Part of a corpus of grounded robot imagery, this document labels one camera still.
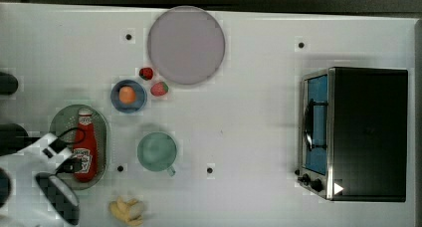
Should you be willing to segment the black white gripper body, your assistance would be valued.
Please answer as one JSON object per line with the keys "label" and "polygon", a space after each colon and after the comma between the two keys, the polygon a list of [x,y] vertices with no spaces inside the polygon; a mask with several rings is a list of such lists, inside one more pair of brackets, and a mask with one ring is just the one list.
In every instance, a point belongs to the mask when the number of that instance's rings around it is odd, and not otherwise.
{"label": "black white gripper body", "polygon": [[49,161],[66,161],[73,155],[67,145],[57,136],[48,133],[39,139],[40,155],[42,159]]}

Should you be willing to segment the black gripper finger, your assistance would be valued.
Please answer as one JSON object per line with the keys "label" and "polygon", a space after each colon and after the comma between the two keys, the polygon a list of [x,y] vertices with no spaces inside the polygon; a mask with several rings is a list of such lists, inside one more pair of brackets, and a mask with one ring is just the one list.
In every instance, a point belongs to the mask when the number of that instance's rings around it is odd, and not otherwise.
{"label": "black gripper finger", "polygon": [[67,159],[64,161],[57,169],[56,174],[60,173],[76,173],[78,171],[81,171],[83,169],[82,167],[82,161],[76,157]]}

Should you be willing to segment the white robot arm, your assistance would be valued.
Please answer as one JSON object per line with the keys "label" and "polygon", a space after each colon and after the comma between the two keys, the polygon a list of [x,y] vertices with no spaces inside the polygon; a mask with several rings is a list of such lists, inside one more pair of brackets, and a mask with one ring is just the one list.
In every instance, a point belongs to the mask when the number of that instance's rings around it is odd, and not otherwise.
{"label": "white robot arm", "polygon": [[76,227],[80,201],[57,172],[73,156],[48,133],[14,153],[1,165],[1,227]]}

